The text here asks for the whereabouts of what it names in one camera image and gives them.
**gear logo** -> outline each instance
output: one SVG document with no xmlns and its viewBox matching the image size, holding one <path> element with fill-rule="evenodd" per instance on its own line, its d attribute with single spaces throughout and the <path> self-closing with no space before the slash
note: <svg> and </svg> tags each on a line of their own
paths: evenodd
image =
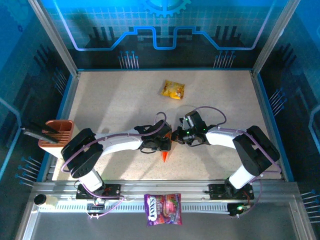
<svg viewBox="0 0 320 240">
<path fill-rule="evenodd" d="M 0 0 L 0 4 L 6 6 L 11 17 L 21 24 L 28 18 L 29 15 L 29 3 L 27 0 Z"/>
<path fill-rule="evenodd" d="M 141 0 L 144 9 L 150 14 L 157 17 L 162 15 L 166 18 L 168 15 L 173 17 L 174 13 L 180 14 L 181 10 L 186 9 L 186 4 L 190 4 L 190 0 Z"/>
</svg>

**purple snack bag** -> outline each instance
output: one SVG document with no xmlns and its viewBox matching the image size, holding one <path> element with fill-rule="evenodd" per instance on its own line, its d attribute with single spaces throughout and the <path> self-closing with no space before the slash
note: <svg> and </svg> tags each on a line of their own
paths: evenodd
<svg viewBox="0 0 320 240">
<path fill-rule="evenodd" d="M 178 224 L 181 219 L 181 194 L 144 195 L 144 210 L 147 225 Z"/>
</svg>

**yellow snack bag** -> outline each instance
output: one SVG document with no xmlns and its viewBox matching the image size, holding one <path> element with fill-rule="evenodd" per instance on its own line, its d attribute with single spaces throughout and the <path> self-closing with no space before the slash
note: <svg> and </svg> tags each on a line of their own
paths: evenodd
<svg viewBox="0 0 320 240">
<path fill-rule="evenodd" d="M 184 97 L 185 85 L 174 81 L 165 80 L 164 88 L 161 92 L 163 96 L 181 100 Z"/>
</svg>

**metal post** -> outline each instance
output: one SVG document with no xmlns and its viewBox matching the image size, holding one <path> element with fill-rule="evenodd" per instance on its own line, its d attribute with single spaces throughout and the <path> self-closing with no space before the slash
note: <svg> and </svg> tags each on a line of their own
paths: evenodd
<svg viewBox="0 0 320 240">
<path fill-rule="evenodd" d="M 51 39 L 55 49 L 59 53 L 61 59 L 68 68 L 69 72 L 72 74 L 72 76 L 76 77 L 78 68 L 75 62 L 73 61 L 64 41 L 62 40 L 46 8 L 40 0 L 28 0 L 28 2 L 33 8 L 35 15 L 38 17 L 40 23 L 42 24 L 49 38 Z"/>
<path fill-rule="evenodd" d="M 276 21 L 269 38 L 267 39 L 263 49 L 261 50 L 256 62 L 253 66 L 252 72 L 254 76 L 257 76 L 261 71 L 262 67 L 264 66 L 265 62 L 267 61 L 269 55 L 271 54 L 272 50 L 274 49 L 278 39 L 282 35 L 283 31 L 285 30 L 289 20 L 291 19 L 292 15 L 294 14 L 300 0 L 288 0 L 284 9 L 282 10 L 278 20 Z"/>
</svg>

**white label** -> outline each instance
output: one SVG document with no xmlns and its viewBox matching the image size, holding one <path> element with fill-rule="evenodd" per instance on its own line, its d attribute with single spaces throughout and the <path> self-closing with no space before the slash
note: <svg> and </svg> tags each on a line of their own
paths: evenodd
<svg viewBox="0 0 320 240">
<path fill-rule="evenodd" d="M 148 199 L 148 205 L 149 205 L 149 216 L 148 216 L 148 219 L 150 221 L 155 221 L 157 220 L 157 209 L 156 209 L 156 198 L 154 196 L 151 196 L 149 199 Z"/>
</svg>

